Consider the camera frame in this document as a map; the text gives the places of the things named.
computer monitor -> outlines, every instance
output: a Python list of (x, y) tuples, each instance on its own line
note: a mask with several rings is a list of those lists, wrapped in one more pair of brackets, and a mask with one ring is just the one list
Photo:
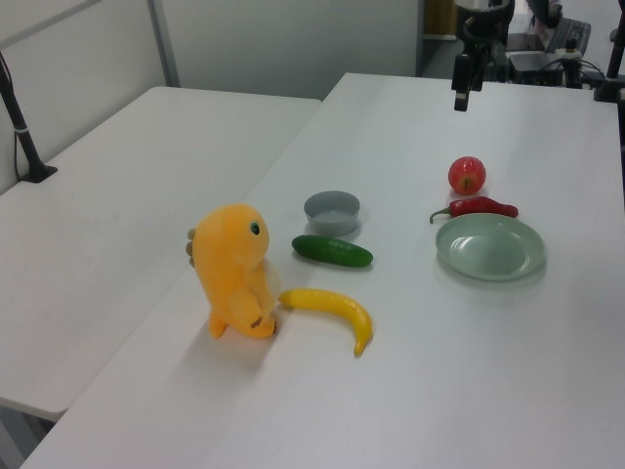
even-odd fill
[(549, 0), (527, 0), (527, 5), (537, 20), (547, 24), (549, 20)]

toy apple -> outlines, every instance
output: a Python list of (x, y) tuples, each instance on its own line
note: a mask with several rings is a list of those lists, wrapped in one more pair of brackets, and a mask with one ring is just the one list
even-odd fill
[(486, 168), (473, 156), (456, 159), (449, 168), (449, 184), (462, 195), (471, 195), (481, 189), (486, 181)]

red chili pepper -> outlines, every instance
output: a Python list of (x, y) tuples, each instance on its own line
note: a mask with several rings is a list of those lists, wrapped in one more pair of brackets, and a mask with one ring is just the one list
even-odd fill
[(504, 205), (503, 203), (495, 202), (492, 198), (479, 196), (454, 200), (447, 208), (433, 213), (430, 217), (430, 223), (433, 223), (434, 217), (441, 213), (451, 215), (452, 218), (469, 213), (496, 213), (498, 215), (505, 215), (506, 217), (517, 218), (517, 216), (519, 216), (519, 209), (513, 205)]

banana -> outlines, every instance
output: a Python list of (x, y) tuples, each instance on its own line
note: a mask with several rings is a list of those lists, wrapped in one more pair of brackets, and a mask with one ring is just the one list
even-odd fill
[(360, 356), (373, 335), (371, 317), (354, 299), (334, 291), (315, 288), (294, 288), (278, 296), (284, 306), (301, 310), (315, 310), (330, 313), (348, 320), (354, 328), (354, 355)]

yellow plush toy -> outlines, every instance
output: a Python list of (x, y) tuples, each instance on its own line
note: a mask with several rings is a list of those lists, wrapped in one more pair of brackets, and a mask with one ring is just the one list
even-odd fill
[(261, 214), (246, 204), (226, 205), (188, 233), (187, 254), (211, 304), (208, 330), (219, 338), (231, 325), (257, 339), (271, 336), (276, 299), (266, 279), (270, 235)]

